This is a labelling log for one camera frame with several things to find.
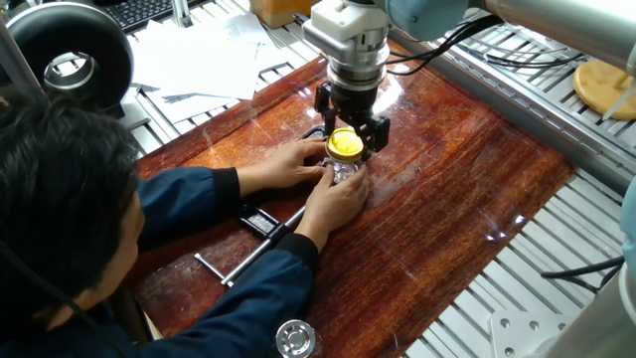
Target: jacket cuff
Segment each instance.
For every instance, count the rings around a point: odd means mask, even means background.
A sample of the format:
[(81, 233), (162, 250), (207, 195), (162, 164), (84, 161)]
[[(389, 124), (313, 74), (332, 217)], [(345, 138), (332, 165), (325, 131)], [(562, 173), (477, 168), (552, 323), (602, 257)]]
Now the jacket cuff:
[(318, 262), (320, 256), (318, 255), (318, 249), (314, 242), (309, 240), (306, 236), (300, 234), (287, 234), (278, 245), (276, 249), (283, 250), (291, 253), (299, 258), (303, 263), (311, 269), (311, 272), (315, 275), (318, 271)]
[(212, 169), (217, 208), (235, 210), (239, 207), (239, 176), (235, 168)]

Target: reddish wood surface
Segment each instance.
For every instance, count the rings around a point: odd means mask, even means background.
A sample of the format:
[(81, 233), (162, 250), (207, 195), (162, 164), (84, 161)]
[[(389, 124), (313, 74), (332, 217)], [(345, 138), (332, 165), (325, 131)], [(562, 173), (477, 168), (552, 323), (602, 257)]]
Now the reddish wood surface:
[[(242, 166), (321, 118), (314, 61), (141, 160), (142, 176), (176, 166)], [(437, 73), (389, 76), (377, 111), (390, 144), (369, 162), (372, 193), (322, 253), (308, 316), (324, 357), (398, 357), (561, 187), (560, 155)], [(286, 220), (310, 186), (259, 199)], [(258, 244), (234, 220), (142, 256), (135, 292), (164, 335), (189, 327), (225, 291), (192, 257), (227, 273)]]

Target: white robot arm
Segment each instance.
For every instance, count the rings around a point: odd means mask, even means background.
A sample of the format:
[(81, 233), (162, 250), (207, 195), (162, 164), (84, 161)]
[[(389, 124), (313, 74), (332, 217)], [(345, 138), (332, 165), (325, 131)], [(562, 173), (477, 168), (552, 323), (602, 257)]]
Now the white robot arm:
[(303, 25), (307, 41), (329, 57), (329, 83), (316, 98), (327, 133), (338, 116), (356, 128), (367, 157), (381, 150), (389, 121), (371, 111), (389, 57), (392, 23), (433, 40), (466, 9), (485, 9), (636, 75), (636, 2), (627, 0), (323, 0)]

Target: sleeve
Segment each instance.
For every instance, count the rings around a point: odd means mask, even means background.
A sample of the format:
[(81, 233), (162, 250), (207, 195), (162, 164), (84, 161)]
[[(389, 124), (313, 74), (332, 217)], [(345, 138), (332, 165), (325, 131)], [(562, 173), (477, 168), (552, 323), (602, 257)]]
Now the sleeve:
[(210, 226), (220, 213), (239, 206), (234, 168), (176, 168), (139, 180), (137, 193), (146, 217), (139, 250), (148, 251), (177, 236)]
[(265, 253), (189, 330), (138, 348), (143, 358), (265, 358), (276, 331), (311, 292), (318, 251), (288, 235)]

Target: black hair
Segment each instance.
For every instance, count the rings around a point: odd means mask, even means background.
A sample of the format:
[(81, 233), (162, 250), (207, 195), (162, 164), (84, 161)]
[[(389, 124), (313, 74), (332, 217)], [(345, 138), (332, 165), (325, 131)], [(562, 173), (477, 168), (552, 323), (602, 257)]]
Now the black hair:
[[(116, 119), (63, 96), (0, 89), (0, 241), (69, 297), (96, 288), (121, 241), (137, 146)], [(0, 256), (0, 341), (62, 306)]]

